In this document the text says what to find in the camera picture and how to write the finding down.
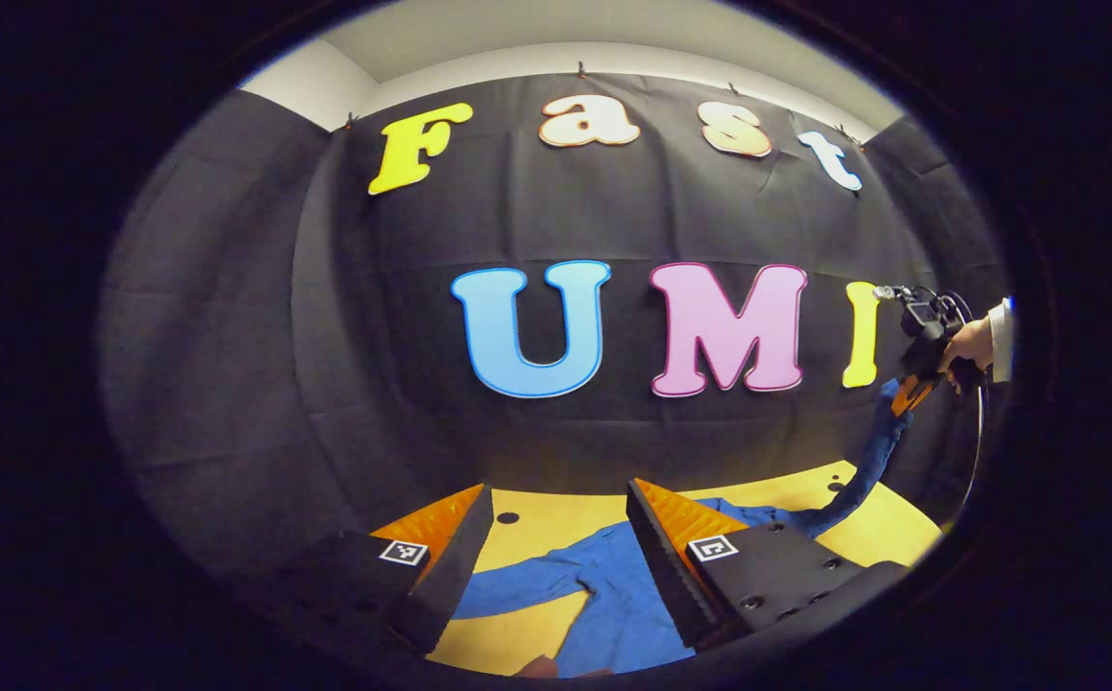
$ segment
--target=yellow table surface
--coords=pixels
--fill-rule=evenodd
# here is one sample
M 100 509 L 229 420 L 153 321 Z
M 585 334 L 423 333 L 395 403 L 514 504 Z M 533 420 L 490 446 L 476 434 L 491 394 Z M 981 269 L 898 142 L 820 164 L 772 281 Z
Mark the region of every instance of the yellow table surface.
M 828 483 L 850 482 L 853 476 L 853 464 L 836 461 L 794 475 L 682 494 L 693 500 L 722 497 L 735 506 L 800 511 L 824 506 L 833 498 Z M 623 494 L 493 490 L 493 510 L 497 514 L 513 512 L 520 520 L 513 524 L 493 522 L 475 572 L 545 555 L 600 527 L 626 521 L 625 502 Z M 862 506 L 815 541 L 860 565 L 880 561 L 911 565 L 939 537 L 941 530 L 927 516 L 896 492 L 876 483 Z M 503 615 L 450 621 L 428 660 L 483 673 L 516 673 L 539 654 L 556 657 L 586 599 L 584 592 L 574 593 Z

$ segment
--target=white ceiling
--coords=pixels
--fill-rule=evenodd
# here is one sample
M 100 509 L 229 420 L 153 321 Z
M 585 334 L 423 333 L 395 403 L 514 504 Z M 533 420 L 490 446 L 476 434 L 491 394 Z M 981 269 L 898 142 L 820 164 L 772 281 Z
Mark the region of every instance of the white ceiling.
M 901 117 L 897 103 L 840 62 L 752 13 L 713 0 L 399 0 L 322 39 L 377 82 L 516 46 L 585 40 L 652 46 L 771 76 L 876 129 Z

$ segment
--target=letter m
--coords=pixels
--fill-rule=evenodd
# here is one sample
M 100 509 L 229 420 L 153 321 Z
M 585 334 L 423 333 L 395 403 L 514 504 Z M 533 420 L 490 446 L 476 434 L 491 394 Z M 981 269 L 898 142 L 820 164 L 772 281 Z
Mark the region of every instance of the letter m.
M 723 391 L 735 386 L 753 348 L 756 366 L 744 377 L 745 387 L 780 391 L 802 381 L 798 295 L 807 275 L 801 268 L 762 268 L 738 314 L 704 264 L 664 264 L 648 280 L 666 294 L 666 371 L 654 377 L 654 394 L 695 396 L 705 389 L 708 377 L 696 371 L 697 349 L 704 351 Z

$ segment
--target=blue towel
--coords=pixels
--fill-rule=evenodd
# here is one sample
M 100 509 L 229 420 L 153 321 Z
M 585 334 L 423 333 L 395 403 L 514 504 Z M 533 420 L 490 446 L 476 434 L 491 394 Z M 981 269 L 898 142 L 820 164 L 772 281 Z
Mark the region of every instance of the blue towel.
M 782 521 L 813 537 L 823 534 L 866 500 L 912 421 L 912 413 L 896 419 L 890 412 L 897 387 L 896 381 L 881 387 L 863 462 L 827 506 L 788 512 L 776 506 L 734 506 L 725 498 L 699 502 L 749 526 Z M 475 574 L 454 618 L 499 615 L 580 590 L 589 591 L 590 598 L 556 655 L 562 678 L 598 669 L 633 672 L 695 654 L 683 645 L 662 603 L 629 522 L 608 525 L 574 545 L 510 567 Z

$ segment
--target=yellow letter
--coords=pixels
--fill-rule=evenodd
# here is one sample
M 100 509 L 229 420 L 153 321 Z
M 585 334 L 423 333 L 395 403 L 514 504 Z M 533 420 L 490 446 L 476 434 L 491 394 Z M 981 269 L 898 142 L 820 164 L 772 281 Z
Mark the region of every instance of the yellow letter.
M 880 306 L 872 290 L 874 285 L 855 280 L 845 287 L 845 295 L 854 305 L 854 349 L 850 352 L 850 366 L 842 374 L 842 386 L 866 386 L 875 381 L 875 312 Z
M 473 115 L 475 110 L 468 105 L 455 103 L 390 122 L 381 130 L 385 136 L 381 171 L 373 182 L 367 184 L 367 193 L 388 193 L 428 177 L 431 166 L 419 162 L 419 150 L 427 151 L 428 157 L 438 157 L 445 146 L 449 146 L 449 124 L 445 121 L 466 122 Z M 434 124 L 428 131 L 424 131 L 428 122 Z
M 702 135 L 718 151 L 763 157 L 773 150 L 770 137 L 758 130 L 761 118 L 743 106 L 708 101 L 701 103 L 696 113 L 705 122 Z
M 577 112 L 569 113 L 574 106 Z M 628 121 L 625 105 L 609 96 L 565 96 L 543 106 L 549 119 L 538 128 L 538 137 L 552 146 L 580 146 L 590 141 L 629 144 L 639 127 Z

